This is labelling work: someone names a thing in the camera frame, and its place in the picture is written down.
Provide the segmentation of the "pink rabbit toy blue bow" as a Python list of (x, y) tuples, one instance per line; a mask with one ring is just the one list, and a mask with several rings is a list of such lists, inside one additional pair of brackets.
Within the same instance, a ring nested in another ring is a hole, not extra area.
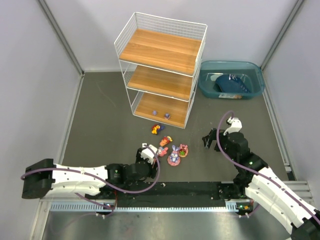
[(157, 156), (158, 157), (164, 157), (168, 153), (168, 147), (162, 147), (160, 146), (157, 150)]

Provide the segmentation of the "purple bunny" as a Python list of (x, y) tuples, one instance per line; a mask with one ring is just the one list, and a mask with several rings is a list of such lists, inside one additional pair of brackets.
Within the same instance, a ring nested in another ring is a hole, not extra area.
[(167, 158), (167, 163), (172, 167), (176, 167), (181, 163), (179, 148), (177, 146), (172, 145), (172, 152)]

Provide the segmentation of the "yellow bear ice cream cone toy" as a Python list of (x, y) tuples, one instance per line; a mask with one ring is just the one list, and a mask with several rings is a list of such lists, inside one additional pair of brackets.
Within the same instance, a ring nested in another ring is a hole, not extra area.
[(161, 147), (166, 146), (167, 144), (170, 144), (173, 141), (173, 139), (170, 136), (164, 136), (162, 140), (160, 141), (159, 145)]

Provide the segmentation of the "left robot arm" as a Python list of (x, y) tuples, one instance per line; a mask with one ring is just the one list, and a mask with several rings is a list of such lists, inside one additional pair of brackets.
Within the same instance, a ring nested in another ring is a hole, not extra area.
[(23, 199), (42, 199), (49, 196), (80, 194), (91, 199), (107, 199), (114, 191), (140, 194), (146, 187), (134, 190), (133, 184), (148, 178), (159, 178), (158, 148), (144, 143), (136, 152), (132, 164), (111, 163), (95, 167), (71, 167), (55, 164), (46, 158), (25, 169), (21, 176)]

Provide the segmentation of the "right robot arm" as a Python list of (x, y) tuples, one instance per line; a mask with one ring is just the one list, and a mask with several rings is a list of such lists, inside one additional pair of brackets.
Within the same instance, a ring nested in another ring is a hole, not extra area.
[(202, 141), (206, 149), (216, 141), (214, 150), (230, 159), (238, 171), (231, 191), (221, 190), (223, 199), (254, 200), (278, 220), (292, 240), (320, 238), (320, 211), (282, 182), (271, 167), (250, 150), (241, 132), (225, 134), (223, 130), (212, 128)]

